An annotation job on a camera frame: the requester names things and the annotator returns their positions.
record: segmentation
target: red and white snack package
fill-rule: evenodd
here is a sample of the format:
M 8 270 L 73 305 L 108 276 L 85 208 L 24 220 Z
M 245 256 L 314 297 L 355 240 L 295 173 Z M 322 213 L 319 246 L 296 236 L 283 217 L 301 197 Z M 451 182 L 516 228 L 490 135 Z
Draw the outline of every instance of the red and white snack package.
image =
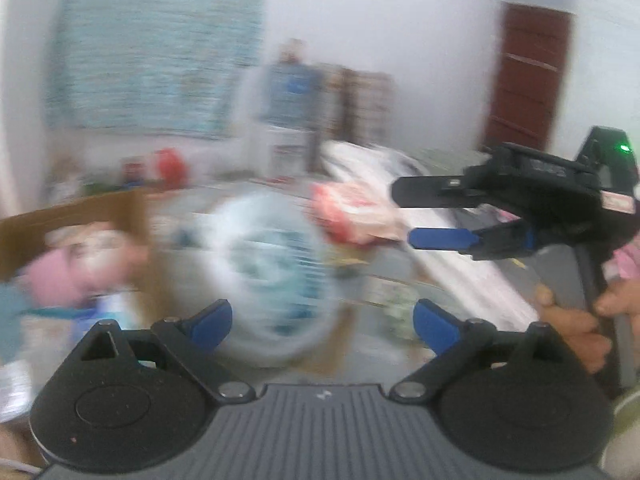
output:
M 366 245 L 377 238 L 399 240 L 402 235 L 393 205 L 361 182 L 315 184 L 312 208 L 337 242 Z

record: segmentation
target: fingernail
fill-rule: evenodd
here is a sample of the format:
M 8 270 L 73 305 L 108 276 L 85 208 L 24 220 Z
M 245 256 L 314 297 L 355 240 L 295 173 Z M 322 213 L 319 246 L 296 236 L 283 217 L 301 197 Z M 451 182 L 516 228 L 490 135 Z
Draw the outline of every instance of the fingernail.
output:
M 596 311 L 598 314 L 606 314 L 613 309 L 616 302 L 616 295 L 611 292 L 605 292 L 600 299 L 596 301 Z

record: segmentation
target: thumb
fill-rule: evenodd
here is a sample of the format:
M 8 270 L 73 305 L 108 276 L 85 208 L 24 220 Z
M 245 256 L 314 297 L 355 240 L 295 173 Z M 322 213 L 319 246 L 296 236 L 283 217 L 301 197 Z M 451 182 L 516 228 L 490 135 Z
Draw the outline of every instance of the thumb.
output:
M 596 312 L 601 316 L 616 314 L 640 314 L 640 280 L 612 283 L 598 298 Z

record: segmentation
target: teal cloth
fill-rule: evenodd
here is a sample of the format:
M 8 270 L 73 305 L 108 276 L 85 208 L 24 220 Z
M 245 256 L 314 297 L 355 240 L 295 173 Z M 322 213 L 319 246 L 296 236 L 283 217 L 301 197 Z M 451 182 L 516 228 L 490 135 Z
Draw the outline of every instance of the teal cloth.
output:
M 15 359 L 22 341 L 20 316 L 31 308 L 31 299 L 20 288 L 0 283 L 0 364 Z
M 264 0 L 64 0 L 47 122 L 223 137 L 241 69 L 258 63 Z

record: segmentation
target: pink stuffed toy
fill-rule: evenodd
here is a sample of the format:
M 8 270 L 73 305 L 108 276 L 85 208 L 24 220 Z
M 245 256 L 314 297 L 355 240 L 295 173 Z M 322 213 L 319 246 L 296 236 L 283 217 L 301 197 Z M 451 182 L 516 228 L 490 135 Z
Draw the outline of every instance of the pink stuffed toy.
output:
M 78 226 L 24 269 L 22 282 L 39 306 L 81 306 L 125 285 L 146 263 L 147 248 L 109 222 Z

